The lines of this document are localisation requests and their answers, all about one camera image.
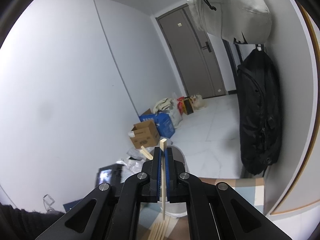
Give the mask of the wooden chopstick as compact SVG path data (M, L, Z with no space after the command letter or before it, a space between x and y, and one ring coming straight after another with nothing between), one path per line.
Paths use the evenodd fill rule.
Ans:
M153 155L149 153L144 146L141 146L140 153L146 157L146 159L152 160Z
M169 223L170 223L170 217L166 217L165 220L163 220L163 222L161 223L161 227L159 228L158 240L164 240Z
M154 223L151 227L150 234L148 236L148 240L157 240L161 238L163 226L165 221L161 221L158 223Z
M166 189L166 165L165 165L165 150L167 149L167 139L160 140L160 149L161 149L161 202L162 202L162 218L165 220L165 203L167 198L167 189Z

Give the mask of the white oval utensil holder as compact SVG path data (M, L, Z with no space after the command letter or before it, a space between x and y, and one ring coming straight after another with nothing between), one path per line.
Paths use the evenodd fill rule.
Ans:
M168 146L165 152L155 147L151 155L153 159L147 160L142 167L142 172L148 175L149 181L142 186L141 201L161 203L161 187L162 182L165 182L165 214L174 218L186 216L184 195L187 191L180 178L180 174L186 171L184 155L175 146Z

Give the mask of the grey plastic mailer bag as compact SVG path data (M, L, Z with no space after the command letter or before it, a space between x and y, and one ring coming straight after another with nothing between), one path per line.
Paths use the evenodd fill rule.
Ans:
M141 172L146 157L140 153L138 149L131 148L127 151L125 158L117 161L118 164L122 165L121 178L126 180L131 175Z

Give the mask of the wooden chopstick on mat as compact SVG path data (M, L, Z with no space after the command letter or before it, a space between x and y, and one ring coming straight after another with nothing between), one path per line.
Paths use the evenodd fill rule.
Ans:
M161 238L163 226L165 221L161 221L158 223L154 223L151 227L150 234L148 236L148 240L157 240Z
M170 217L166 217L165 220L163 220L163 222L161 223L161 227L159 228L158 240L164 240L169 223L170 223Z

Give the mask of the wooden chopstick in holder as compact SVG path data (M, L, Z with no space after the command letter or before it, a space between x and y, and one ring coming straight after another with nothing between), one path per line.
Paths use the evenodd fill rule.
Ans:
M140 153L146 157L146 159L152 160L153 155L149 153L144 146L141 146Z

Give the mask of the navy jordan shoe box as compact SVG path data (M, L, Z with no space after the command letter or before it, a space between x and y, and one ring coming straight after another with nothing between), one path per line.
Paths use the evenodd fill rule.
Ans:
M95 179L95 187L102 183L108 183L111 186L120 184L122 167L123 164L112 164L99 168Z

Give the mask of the brown cardboard box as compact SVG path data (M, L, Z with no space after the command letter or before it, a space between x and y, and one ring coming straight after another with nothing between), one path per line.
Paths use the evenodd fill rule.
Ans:
M160 140L159 132L153 120L143 121L134 124L133 129L128 133L130 140L135 148L140 149L142 146L155 147Z

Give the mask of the blue cardboard box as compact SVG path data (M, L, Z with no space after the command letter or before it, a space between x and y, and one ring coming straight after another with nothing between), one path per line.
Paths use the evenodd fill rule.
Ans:
M171 138L175 133L174 125L167 113L158 112L153 114L151 109L148 109L139 116L139 119L141 122L153 120L161 137Z

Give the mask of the checkered table mat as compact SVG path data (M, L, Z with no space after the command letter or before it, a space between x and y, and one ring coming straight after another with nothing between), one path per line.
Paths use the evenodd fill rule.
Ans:
M208 184L225 182L229 184L238 194L253 205L260 212L264 211L265 187L263 179L214 179L201 178ZM188 216L171 217L166 215L169 221L164 239L189 239ZM137 239L148 239L153 225L162 223L162 210L159 203L143 203L140 209Z

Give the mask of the white sack with cloth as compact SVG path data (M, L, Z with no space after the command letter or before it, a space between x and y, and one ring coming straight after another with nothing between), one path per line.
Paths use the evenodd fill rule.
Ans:
M182 115L178 109L178 100L174 98L163 98L158 101L153 109L153 114L165 113L167 114L175 128L179 128L181 121L183 120Z

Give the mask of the red yellow paper bag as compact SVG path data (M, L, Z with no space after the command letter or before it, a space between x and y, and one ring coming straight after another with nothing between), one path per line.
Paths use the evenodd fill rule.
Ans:
M189 115L194 112L192 100L189 97L180 97L177 99L177 107L180 114Z

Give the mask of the beige plastic bag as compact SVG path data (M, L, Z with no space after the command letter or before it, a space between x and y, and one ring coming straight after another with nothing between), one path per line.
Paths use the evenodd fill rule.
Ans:
M202 96L200 94L195 94L195 95L192 95L190 97L191 99L191 103L192 103L192 106L193 106L193 110L200 110L200 109L203 109L203 108L206 108L206 102L204 101L204 99L202 98Z

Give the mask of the grey entrance door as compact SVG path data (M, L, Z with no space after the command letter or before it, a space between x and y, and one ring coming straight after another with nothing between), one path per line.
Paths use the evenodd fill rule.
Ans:
M227 94L208 35L197 29L185 4L157 18L187 96L204 99Z

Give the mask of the black hanging backpack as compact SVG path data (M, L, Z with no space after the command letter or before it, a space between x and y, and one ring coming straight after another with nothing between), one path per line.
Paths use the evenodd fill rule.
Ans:
M255 48L238 66L240 154L257 175L278 161L283 137L280 80L270 57Z

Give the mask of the beige hanging bag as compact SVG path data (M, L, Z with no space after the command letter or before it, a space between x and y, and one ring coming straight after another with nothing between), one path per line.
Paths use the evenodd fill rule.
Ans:
M271 28L264 0L187 0L199 30L237 44L263 44Z

